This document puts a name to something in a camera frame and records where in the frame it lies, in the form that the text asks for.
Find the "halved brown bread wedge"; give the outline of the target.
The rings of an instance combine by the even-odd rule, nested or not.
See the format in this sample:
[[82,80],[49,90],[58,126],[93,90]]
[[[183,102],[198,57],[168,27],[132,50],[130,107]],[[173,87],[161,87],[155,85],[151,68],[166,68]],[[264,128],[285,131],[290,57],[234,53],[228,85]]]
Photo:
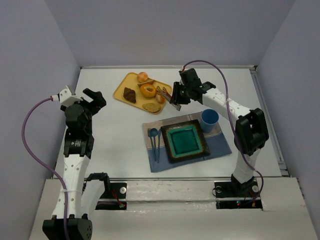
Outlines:
[[138,83],[137,85],[138,85],[138,87],[140,88],[140,87],[143,86],[143,85],[153,85],[154,82],[155,82],[155,80],[154,80],[154,79],[151,79],[151,80],[147,80],[147,81],[144,81],[144,82],[140,82],[140,83]]

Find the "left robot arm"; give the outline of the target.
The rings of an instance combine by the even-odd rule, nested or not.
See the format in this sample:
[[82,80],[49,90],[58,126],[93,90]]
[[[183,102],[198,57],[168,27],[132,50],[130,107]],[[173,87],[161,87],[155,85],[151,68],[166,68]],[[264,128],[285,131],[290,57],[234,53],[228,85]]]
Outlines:
[[64,112],[66,131],[63,145],[63,176],[56,206],[42,231],[49,240],[89,240],[93,235],[90,216],[100,196],[110,189],[107,173],[86,174],[92,156],[94,137],[92,118],[107,102],[101,92],[88,88],[78,97],[66,86],[56,99]]

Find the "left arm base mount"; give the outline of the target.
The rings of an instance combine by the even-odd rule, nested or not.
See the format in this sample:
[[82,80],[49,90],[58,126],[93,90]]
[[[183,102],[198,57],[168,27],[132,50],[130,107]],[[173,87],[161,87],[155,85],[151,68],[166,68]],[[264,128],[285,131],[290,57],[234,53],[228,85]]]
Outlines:
[[111,182],[106,172],[91,173],[84,179],[82,203],[94,210],[125,211],[126,194],[126,182]]

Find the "blue beige placemat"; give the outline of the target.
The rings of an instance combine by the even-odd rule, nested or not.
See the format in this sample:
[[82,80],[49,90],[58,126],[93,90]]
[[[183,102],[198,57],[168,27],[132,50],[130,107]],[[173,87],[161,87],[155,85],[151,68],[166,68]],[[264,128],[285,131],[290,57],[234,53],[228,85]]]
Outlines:
[[182,116],[176,116],[172,118],[167,118],[159,121],[149,122],[149,123],[143,123],[142,124],[142,131],[144,135],[144,139],[146,142],[146,149],[147,149],[147,155],[148,155],[148,161],[150,166],[150,171],[152,173],[159,173],[166,170],[170,170],[173,168],[177,168],[180,166],[193,164],[197,162],[202,162],[210,159],[220,158],[227,155],[230,155],[232,153],[231,148],[229,147],[229,144],[223,134],[223,131],[221,130],[220,125],[217,123],[212,131],[210,133],[205,133],[204,137],[206,140],[206,143],[210,150],[210,155],[196,158],[192,160],[187,160],[183,162],[178,163],[169,163],[168,156],[166,153],[166,148],[163,140],[163,136],[161,134],[160,138],[160,158],[159,163],[154,161],[153,151],[150,139],[148,137],[147,130],[148,128],[156,128],[159,130],[162,126],[171,125],[171,124],[177,124],[181,122],[191,121],[191,120],[200,120],[201,114],[199,112],[193,113],[193,114],[187,114]]

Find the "blue plastic cup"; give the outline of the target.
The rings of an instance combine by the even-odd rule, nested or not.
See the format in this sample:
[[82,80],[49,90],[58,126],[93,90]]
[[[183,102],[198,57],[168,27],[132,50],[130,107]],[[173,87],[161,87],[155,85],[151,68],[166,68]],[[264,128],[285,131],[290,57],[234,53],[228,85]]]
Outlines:
[[213,109],[205,109],[200,115],[200,127],[204,133],[209,133],[219,121],[219,114]]

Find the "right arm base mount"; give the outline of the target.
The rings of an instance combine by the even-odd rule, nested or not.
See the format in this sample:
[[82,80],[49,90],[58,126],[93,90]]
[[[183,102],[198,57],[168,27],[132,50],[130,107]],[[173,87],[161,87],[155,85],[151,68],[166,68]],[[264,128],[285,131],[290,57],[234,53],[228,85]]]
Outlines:
[[240,183],[232,175],[230,180],[215,182],[211,193],[218,210],[263,209],[260,188],[254,177]]

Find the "chocolate croissant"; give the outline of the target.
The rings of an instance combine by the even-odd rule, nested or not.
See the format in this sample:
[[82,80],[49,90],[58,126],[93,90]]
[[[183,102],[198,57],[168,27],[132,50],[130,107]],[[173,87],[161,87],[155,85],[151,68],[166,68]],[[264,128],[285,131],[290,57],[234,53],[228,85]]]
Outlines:
[[128,88],[128,87],[124,88],[123,98],[125,100],[127,100],[128,102],[133,103],[133,104],[135,104],[137,102],[137,100],[136,100],[136,92],[133,89]]

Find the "seeded bread slice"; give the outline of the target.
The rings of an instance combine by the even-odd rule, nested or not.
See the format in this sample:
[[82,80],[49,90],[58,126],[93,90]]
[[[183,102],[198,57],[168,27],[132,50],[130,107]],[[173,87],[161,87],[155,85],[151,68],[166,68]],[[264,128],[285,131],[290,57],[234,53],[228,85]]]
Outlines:
[[161,105],[159,103],[145,103],[142,107],[150,113],[157,113],[161,110]]

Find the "metal tongs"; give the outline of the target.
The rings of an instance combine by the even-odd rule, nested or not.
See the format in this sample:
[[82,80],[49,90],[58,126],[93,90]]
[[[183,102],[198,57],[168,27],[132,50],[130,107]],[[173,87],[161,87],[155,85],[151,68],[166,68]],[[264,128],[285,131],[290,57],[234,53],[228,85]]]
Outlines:
[[165,87],[160,88],[159,86],[156,87],[156,92],[160,95],[162,95],[165,100],[170,103],[177,111],[181,110],[181,105],[171,102],[172,96],[169,94],[169,92],[166,90]]

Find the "black green square plate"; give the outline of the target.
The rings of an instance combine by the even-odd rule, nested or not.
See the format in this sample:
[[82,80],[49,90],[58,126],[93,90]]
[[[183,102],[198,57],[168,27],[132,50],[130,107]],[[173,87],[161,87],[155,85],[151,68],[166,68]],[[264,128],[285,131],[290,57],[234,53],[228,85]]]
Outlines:
[[210,149],[197,119],[160,128],[169,163],[177,164],[210,155]]

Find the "glazed oval bun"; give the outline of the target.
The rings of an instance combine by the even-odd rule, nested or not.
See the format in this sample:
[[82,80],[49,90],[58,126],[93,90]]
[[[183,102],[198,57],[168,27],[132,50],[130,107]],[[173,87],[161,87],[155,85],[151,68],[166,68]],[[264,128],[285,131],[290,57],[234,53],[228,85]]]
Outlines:
[[160,93],[156,94],[155,99],[159,104],[163,104],[166,101],[165,97]]

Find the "blue plastic knife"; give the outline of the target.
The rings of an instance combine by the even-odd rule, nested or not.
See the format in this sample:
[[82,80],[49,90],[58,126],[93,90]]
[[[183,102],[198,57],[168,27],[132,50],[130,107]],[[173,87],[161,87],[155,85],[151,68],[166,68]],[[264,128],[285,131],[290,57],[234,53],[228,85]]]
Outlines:
[[160,145],[161,145],[161,134],[162,134],[162,130],[161,128],[158,130],[158,144],[157,144],[157,160],[156,162],[159,163],[160,162]]

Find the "round pink bread roll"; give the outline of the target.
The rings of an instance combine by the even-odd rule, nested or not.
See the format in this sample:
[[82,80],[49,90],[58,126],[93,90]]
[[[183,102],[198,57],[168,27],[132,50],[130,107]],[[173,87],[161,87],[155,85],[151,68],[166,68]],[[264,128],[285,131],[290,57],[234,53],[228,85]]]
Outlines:
[[149,76],[146,72],[140,72],[137,74],[137,81],[139,83],[144,83],[148,80]]

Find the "blue plastic fork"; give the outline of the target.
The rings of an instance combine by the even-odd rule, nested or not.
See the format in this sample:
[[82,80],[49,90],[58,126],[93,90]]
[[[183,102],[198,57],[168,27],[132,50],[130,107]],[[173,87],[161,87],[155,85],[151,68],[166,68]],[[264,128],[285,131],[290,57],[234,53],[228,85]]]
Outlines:
[[152,138],[151,138],[151,135],[150,135],[150,130],[151,130],[151,128],[148,128],[148,129],[147,129],[147,135],[148,135],[149,140],[150,140],[150,143],[151,143],[151,148],[152,148],[152,153],[153,153],[153,159],[155,160],[154,151],[153,151],[153,146],[152,146]]

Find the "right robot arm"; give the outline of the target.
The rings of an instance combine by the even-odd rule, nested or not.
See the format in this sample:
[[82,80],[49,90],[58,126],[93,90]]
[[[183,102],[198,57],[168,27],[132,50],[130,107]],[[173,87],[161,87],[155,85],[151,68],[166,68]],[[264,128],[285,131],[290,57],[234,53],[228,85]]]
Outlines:
[[187,105],[194,100],[229,120],[234,144],[238,150],[231,182],[237,191],[248,188],[257,171],[258,155],[269,139],[264,112],[260,108],[250,109],[232,100],[227,85],[225,92],[221,92],[211,82],[202,82],[193,68],[181,70],[179,75],[180,81],[173,84],[170,102]]

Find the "yellow tray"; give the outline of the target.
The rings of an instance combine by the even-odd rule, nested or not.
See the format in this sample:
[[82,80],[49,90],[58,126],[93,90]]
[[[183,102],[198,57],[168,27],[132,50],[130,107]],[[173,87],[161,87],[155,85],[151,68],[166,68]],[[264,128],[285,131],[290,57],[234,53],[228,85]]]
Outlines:
[[[146,97],[144,97],[144,96],[141,94],[140,88],[139,88],[138,85],[137,85],[137,84],[139,83],[138,80],[137,80],[137,74],[138,74],[138,73],[134,73],[134,72],[128,73],[128,74],[124,77],[124,79],[122,80],[122,82],[119,84],[119,86],[117,87],[117,89],[115,90],[115,92],[113,93],[113,97],[114,97],[116,100],[120,101],[120,102],[126,103],[126,104],[128,104],[128,105],[130,105],[130,106],[132,106],[132,107],[135,107],[135,108],[141,109],[141,110],[143,110],[143,111],[146,111],[145,109],[143,109],[143,104],[147,104],[147,103],[158,103],[158,102],[156,101],[156,98],[155,98],[156,96],[153,97],[153,98],[146,98]],[[170,95],[171,95],[172,92],[173,92],[173,88],[172,88],[170,85],[168,85],[168,84],[166,84],[166,83],[164,83],[164,82],[158,81],[158,80],[155,80],[153,86],[154,86],[155,88],[156,88],[157,86],[159,86],[161,89],[162,89],[163,87],[165,87],[166,90],[168,91],[168,93],[169,93]],[[124,93],[124,88],[125,88],[125,87],[130,88],[130,89],[132,89],[132,90],[135,91],[135,93],[136,93],[136,103],[131,103],[131,102],[129,102],[129,101],[127,101],[127,100],[124,99],[123,93]],[[149,113],[154,114],[154,115],[160,113],[160,112],[162,111],[162,109],[164,108],[164,106],[166,105],[166,103],[167,103],[167,101],[165,100],[165,102],[164,102],[163,104],[160,104],[160,105],[161,105],[161,110],[160,110],[160,111],[158,111],[158,112],[156,112],[156,113],[152,113],[152,112],[149,112]]]

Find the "blue plastic spoon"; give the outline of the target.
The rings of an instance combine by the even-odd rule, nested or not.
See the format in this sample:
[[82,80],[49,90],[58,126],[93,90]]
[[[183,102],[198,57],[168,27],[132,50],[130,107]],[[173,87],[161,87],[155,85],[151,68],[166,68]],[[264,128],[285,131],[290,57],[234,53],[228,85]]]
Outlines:
[[157,154],[157,144],[156,144],[156,137],[158,136],[158,130],[156,128],[152,128],[150,130],[150,136],[152,141],[152,148],[154,153],[154,161],[156,162],[158,160],[158,154]]

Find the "orange bagel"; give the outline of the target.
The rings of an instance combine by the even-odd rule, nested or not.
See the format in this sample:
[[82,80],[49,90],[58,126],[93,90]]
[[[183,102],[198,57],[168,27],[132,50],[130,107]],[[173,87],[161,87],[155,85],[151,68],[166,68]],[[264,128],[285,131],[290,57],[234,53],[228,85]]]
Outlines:
[[145,98],[154,98],[156,96],[156,88],[152,84],[143,84],[139,90]]

